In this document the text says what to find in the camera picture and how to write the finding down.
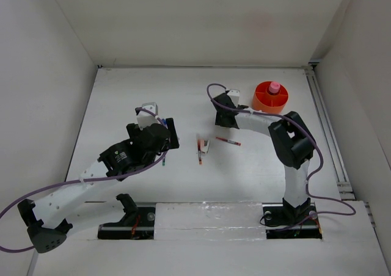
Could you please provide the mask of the pink capped glue stick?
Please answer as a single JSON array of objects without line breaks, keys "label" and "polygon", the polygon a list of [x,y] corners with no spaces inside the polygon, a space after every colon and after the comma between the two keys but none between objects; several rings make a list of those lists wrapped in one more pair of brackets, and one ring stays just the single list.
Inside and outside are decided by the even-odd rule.
[{"label": "pink capped glue stick", "polygon": [[281,88],[280,83],[278,83],[276,81],[272,81],[269,83],[269,87],[268,87],[267,91],[270,95],[278,95],[280,92],[280,88]]}]

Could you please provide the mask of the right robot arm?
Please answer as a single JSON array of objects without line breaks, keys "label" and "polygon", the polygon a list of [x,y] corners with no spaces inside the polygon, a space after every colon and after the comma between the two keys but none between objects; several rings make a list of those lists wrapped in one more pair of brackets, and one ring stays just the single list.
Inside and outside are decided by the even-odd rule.
[{"label": "right robot arm", "polygon": [[250,130],[271,138],[274,151],[285,171],[282,206],[264,210],[267,227],[294,225],[309,215],[306,191],[309,162],[313,157],[313,137],[297,112],[287,115],[252,111],[236,105],[228,91],[211,99],[216,109],[215,124],[225,128]]}]

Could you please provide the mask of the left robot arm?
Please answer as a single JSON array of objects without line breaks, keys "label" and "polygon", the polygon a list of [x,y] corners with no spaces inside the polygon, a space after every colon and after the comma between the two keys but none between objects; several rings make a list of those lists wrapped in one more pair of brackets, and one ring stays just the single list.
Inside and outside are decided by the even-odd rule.
[{"label": "left robot arm", "polygon": [[126,128],[129,139],[102,152],[77,180],[61,184],[38,200],[25,198],[18,203],[29,239],[38,253],[52,251],[76,231],[82,220],[76,210],[84,202],[129,176],[152,168],[167,151],[179,147],[172,118],[156,121],[144,129],[134,123]]}]

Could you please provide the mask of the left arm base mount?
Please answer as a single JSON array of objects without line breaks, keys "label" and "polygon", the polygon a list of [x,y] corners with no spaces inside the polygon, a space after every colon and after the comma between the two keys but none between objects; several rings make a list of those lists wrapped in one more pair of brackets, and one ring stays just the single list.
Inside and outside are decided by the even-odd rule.
[{"label": "left arm base mount", "polygon": [[152,240],[155,232],[156,205],[136,204],[129,194],[118,194],[123,217],[118,222],[99,226],[97,238],[101,240]]}]

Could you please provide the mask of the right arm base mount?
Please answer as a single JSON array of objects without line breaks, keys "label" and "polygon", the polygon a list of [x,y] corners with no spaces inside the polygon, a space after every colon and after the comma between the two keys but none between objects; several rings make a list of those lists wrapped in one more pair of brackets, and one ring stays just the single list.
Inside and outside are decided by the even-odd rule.
[{"label": "right arm base mount", "polygon": [[316,211],[314,203],[297,219],[289,218],[282,203],[263,204],[262,209],[260,225],[265,227],[268,240],[323,238],[318,219],[304,220],[311,212]]}]

